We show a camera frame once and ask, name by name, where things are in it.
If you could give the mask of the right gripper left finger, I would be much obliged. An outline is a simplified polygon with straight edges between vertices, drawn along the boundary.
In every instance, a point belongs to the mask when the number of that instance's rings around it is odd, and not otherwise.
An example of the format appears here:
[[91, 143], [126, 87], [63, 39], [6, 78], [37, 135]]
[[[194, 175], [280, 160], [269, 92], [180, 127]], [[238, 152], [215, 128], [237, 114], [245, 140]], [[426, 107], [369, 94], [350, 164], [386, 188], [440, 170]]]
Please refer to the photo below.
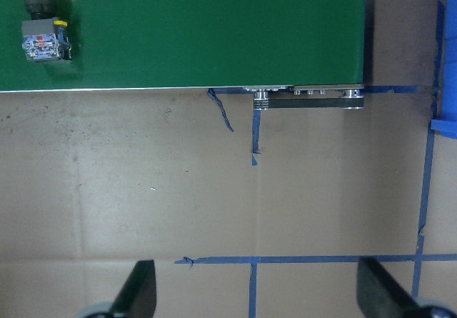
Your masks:
[[156, 311], [154, 260], [138, 261], [110, 306], [109, 317], [153, 317]]

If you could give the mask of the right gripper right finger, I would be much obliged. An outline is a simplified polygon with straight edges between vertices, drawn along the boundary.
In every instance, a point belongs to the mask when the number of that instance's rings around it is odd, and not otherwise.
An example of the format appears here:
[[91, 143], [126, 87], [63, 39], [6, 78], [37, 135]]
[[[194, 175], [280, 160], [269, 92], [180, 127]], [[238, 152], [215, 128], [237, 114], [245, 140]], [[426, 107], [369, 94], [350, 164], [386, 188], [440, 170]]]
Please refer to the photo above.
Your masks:
[[371, 257], [358, 261], [356, 301], [368, 318], [408, 317], [420, 308], [383, 265]]

